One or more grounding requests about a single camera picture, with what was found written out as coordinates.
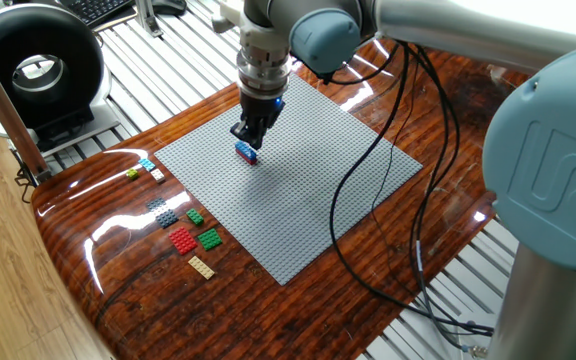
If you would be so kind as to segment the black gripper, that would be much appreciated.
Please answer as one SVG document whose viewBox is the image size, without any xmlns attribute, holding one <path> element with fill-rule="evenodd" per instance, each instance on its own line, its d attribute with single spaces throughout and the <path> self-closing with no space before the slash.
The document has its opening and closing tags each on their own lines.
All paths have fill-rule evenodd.
<svg viewBox="0 0 576 360">
<path fill-rule="evenodd" d="M 268 129 L 272 128 L 282 112 L 285 102 L 282 97 L 259 99 L 247 94 L 240 96 L 241 120 L 230 132 L 253 149 L 260 149 Z"/>
</svg>

